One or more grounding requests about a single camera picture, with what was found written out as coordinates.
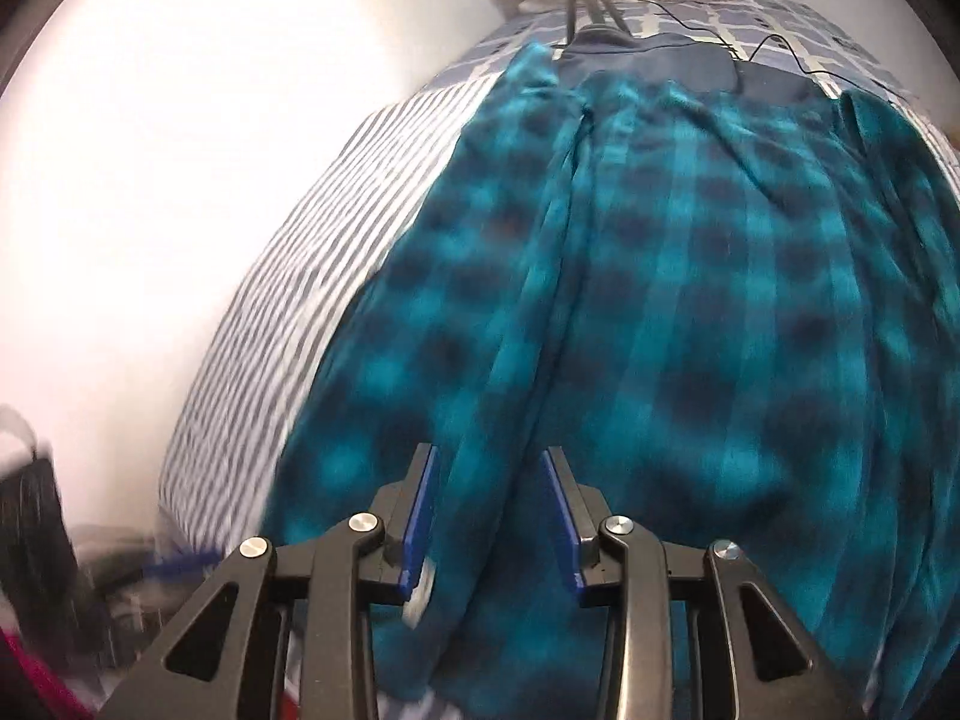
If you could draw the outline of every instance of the black cable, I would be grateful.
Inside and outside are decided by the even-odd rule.
[[[716,29],[713,29],[710,26],[694,26],[694,25],[690,25],[689,23],[685,23],[682,20],[680,20],[679,17],[671,13],[664,4],[662,4],[661,2],[657,2],[656,0],[633,0],[633,1],[648,2],[648,4],[656,5],[656,7],[659,7],[659,9],[664,11],[666,15],[668,15],[671,19],[675,20],[675,22],[677,22],[684,29],[690,29],[690,30],[699,31],[699,32],[709,32],[710,34],[713,35],[713,37],[715,37],[720,42],[720,45],[722,45],[726,50],[731,52],[734,57],[736,57],[736,49],[733,46],[731,46],[726,40],[720,37],[720,33]]]
[[[866,92],[868,95],[873,95],[876,98],[880,98],[880,95],[877,95],[877,93],[871,91],[870,89],[867,89],[865,86],[861,86],[856,81],[851,81],[851,79],[848,79],[846,76],[842,76],[839,73],[834,73],[833,71],[829,71],[829,70],[806,69],[803,66],[803,62],[800,62],[800,57],[797,56],[797,52],[795,52],[795,50],[793,50],[793,46],[790,45],[790,41],[787,40],[784,37],[784,35],[781,35],[781,33],[779,32],[771,32],[769,35],[763,38],[763,40],[757,43],[757,47],[750,53],[750,56],[748,57],[747,61],[748,62],[754,61],[754,57],[757,56],[757,52],[763,47],[763,44],[766,43],[768,40],[773,40],[774,38],[779,38],[779,40],[787,47],[787,50],[789,50],[791,55],[793,55],[793,59],[797,63],[797,67],[800,68],[800,72],[803,73],[805,76],[814,76],[815,74],[823,73],[826,76],[834,77],[834,79],[840,79],[841,81],[845,81],[851,86],[856,86],[856,88],[861,90],[861,92]],[[908,104],[910,103],[910,100],[908,100],[906,97],[896,93],[893,89],[890,89],[889,87],[884,86],[882,83],[880,83],[880,81],[876,79],[870,79],[870,81],[874,84],[877,84],[877,86],[880,87],[880,89],[884,90],[885,92],[890,93],[891,95],[894,95],[895,98],[900,98],[905,103],[908,103]]]

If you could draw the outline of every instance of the metal screw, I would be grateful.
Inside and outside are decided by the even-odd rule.
[[[366,533],[376,528],[376,522],[376,514],[360,512],[360,514],[354,514],[354,516],[350,518],[349,526],[352,531]]]
[[[240,545],[240,554],[244,557],[260,557],[268,549],[270,549],[270,544],[267,543],[266,538],[254,536]]]
[[[603,521],[603,526],[611,533],[618,536],[626,536],[634,529],[634,521],[630,517],[624,517],[623,514],[613,514]]]
[[[734,544],[728,538],[721,538],[713,545],[713,553],[720,560],[736,560],[743,555],[743,550],[737,544]]]

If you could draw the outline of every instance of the teal plaid shirt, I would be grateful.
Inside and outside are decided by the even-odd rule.
[[[594,74],[529,46],[325,355],[265,523],[303,541],[449,478],[382,688],[481,717],[592,716],[603,610],[565,592],[536,455],[665,541],[733,538],[875,711],[957,645],[960,215],[868,95],[800,106]]]

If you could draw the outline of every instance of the striped sheet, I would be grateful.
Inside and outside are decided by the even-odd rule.
[[[330,338],[410,226],[498,74],[372,114],[296,206],[227,309],[174,429],[160,506],[194,548],[256,532]]]

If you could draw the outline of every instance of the dark blue cloth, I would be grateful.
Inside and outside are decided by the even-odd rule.
[[[566,593],[536,455],[665,541],[733,538],[877,712],[957,645],[960,221],[868,95],[773,106],[520,52],[326,353],[265,533],[303,541],[449,464],[419,626],[381,686],[592,716],[604,613]]]

